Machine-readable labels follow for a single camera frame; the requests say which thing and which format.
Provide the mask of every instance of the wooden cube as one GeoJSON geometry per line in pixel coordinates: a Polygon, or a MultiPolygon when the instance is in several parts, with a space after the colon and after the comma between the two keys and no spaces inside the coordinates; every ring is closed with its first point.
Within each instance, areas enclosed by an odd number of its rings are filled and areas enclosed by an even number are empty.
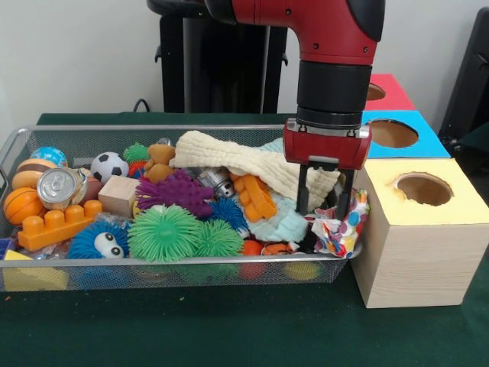
{"type": "Polygon", "coordinates": [[[111,176],[99,192],[104,212],[131,218],[138,184],[134,178],[111,176]]]}
{"type": "Polygon", "coordinates": [[[352,259],[367,308],[460,304],[489,242],[489,208],[454,159],[374,159],[371,212],[352,259]]]}

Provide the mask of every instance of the metal basket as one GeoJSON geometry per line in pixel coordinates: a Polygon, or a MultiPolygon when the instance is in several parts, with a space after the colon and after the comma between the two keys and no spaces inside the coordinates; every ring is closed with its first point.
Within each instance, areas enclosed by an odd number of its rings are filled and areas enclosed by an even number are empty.
{"type": "MultiPolygon", "coordinates": [[[[70,167],[89,167],[102,151],[122,153],[136,141],[151,145],[159,138],[175,143],[189,130],[217,139],[261,146],[282,135],[282,125],[35,126],[12,133],[0,151],[1,201],[10,193],[16,167],[42,146],[66,154],[70,167]]],[[[0,214],[0,236],[16,230],[0,214]]],[[[361,247],[355,250],[356,256],[361,247]]],[[[186,258],[171,264],[135,258],[97,260],[0,261],[2,291],[92,290],[204,285],[331,283],[347,260],[331,255],[186,258]]]]}

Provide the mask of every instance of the toy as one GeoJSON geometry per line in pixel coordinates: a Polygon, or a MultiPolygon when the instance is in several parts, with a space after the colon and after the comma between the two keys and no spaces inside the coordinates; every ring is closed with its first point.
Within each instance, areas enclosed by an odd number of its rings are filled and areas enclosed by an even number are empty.
{"type": "Polygon", "coordinates": [[[5,259],[8,250],[15,250],[13,239],[0,239],[0,261],[5,259]]]}
{"type": "Polygon", "coordinates": [[[150,160],[144,166],[144,176],[153,184],[175,172],[168,164],[175,157],[175,148],[165,144],[153,144],[148,149],[150,160]]]}
{"type": "Polygon", "coordinates": [[[128,162],[128,164],[135,161],[147,161],[150,159],[147,147],[139,143],[134,143],[129,148],[126,148],[122,154],[122,157],[126,162],[128,162]]]}
{"type": "Polygon", "coordinates": [[[290,243],[265,242],[263,244],[262,255],[290,255],[295,252],[290,243]]]}
{"type": "Polygon", "coordinates": [[[243,212],[236,205],[233,199],[219,199],[217,202],[209,203],[212,208],[210,219],[223,219],[238,233],[242,238],[249,235],[248,224],[243,217],[243,212]]]}
{"type": "Polygon", "coordinates": [[[294,281],[311,281],[322,274],[323,266],[318,262],[287,262],[283,274],[294,281]]]}
{"type": "Polygon", "coordinates": [[[192,256],[201,241],[202,224],[176,205],[153,206],[129,229],[132,256],[147,261],[178,261],[192,256]]]}
{"type": "Polygon", "coordinates": [[[195,256],[236,256],[243,246],[243,239],[224,220],[204,222],[195,256]]]}
{"type": "Polygon", "coordinates": [[[39,216],[29,216],[22,222],[23,230],[18,233],[18,243],[35,252],[53,243],[71,239],[93,222],[101,211],[102,204],[99,201],[89,200],[83,207],[68,206],[64,213],[51,210],[46,213],[44,220],[39,216]]]}
{"type": "Polygon", "coordinates": [[[112,176],[99,192],[104,211],[126,218],[132,217],[139,181],[134,178],[112,176]]]}
{"type": "Polygon", "coordinates": [[[19,226],[28,216],[43,217],[46,213],[37,191],[30,187],[22,187],[12,191],[3,203],[5,218],[14,226],[19,226]]]}
{"type": "MultiPolygon", "coordinates": [[[[6,261],[33,261],[28,256],[8,250],[6,261]]],[[[16,291],[65,291],[69,275],[55,268],[2,268],[5,290],[16,291]]]]}
{"type": "Polygon", "coordinates": [[[186,169],[202,186],[212,187],[218,199],[236,194],[226,167],[189,167],[186,169]]]}
{"type": "Polygon", "coordinates": [[[270,219],[277,214],[277,207],[262,180],[250,174],[243,177],[231,174],[230,177],[235,183],[239,203],[250,222],[257,222],[261,218],[270,219]]]}
{"type": "Polygon", "coordinates": [[[263,250],[261,243],[249,239],[248,241],[244,241],[241,254],[246,256],[259,256],[261,255],[261,250],[263,250]]]}
{"type": "Polygon", "coordinates": [[[141,178],[144,176],[144,166],[146,161],[134,161],[129,164],[128,177],[141,178]]]}
{"type": "Polygon", "coordinates": [[[128,176],[129,166],[113,151],[98,155],[90,166],[94,178],[105,184],[111,176],[128,176]]]}
{"type": "Polygon", "coordinates": [[[53,162],[58,167],[66,167],[68,165],[66,155],[55,147],[40,147],[31,154],[31,158],[45,159],[53,162]]]}
{"type": "Polygon", "coordinates": [[[79,202],[79,205],[83,206],[88,200],[97,200],[99,198],[99,192],[103,188],[102,182],[97,180],[94,177],[86,178],[86,193],[82,198],[82,201],[79,202]]]}
{"type": "Polygon", "coordinates": [[[153,205],[176,204],[198,218],[206,218],[212,214],[210,205],[204,200],[212,199],[214,190],[210,187],[200,187],[185,170],[178,170],[156,184],[140,180],[136,194],[139,196],[139,209],[149,209],[153,205]]]}
{"type": "Polygon", "coordinates": [[[335,208],[317,209],[316,214],[321,214],[322,217],[315,219],[312,227],[319,239],[316,242],[316,252],[350,258],[369,211],[365,190],[352,191],[350,211],[342,222],[335,219],[335,208]]]}
{"type": "Polygon", "coordinates": [[[124,258],[128,255],[127,230],[101,220],[73,238],[66,258],[124,258]]]}
{"type": "Polygon", "coordinates": [[[16,190],[20,187],[36,187],[37,181],[43,173],[57,166],[45,159],[27,159],[20,163],[17,167],[16,174],[12,178],[12,189],[16,190]]]}

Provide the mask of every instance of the black cable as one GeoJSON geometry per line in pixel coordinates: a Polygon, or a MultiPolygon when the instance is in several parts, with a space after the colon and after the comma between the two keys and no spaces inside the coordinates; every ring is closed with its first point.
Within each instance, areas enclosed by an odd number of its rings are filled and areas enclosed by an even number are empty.
{"type": "Polygon", "coordinates": [[[139,108],[139,105],[140,104],[143,104],[145,109],[146,109],[146,112],[151,112],[151,109],[150,109],[150,106],[147,104],[146,100],[144,98],[140,98],[136,104],[134,105],[134,108],[132,109],[132,112],[137,112],[138,111],[138,108],[139,108]]]}

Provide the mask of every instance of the orange basketball ball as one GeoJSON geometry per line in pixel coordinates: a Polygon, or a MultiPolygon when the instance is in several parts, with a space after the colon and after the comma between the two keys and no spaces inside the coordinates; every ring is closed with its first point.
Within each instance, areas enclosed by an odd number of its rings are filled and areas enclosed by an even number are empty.
{"type": "Polygon", "coordinates": [[[46,208],[37,197],[37,191],[30,187],[16,189],[7,196],[3,204],[5,218],[15,225],[22,224],[28,216],[44,216],[46,208]]]}

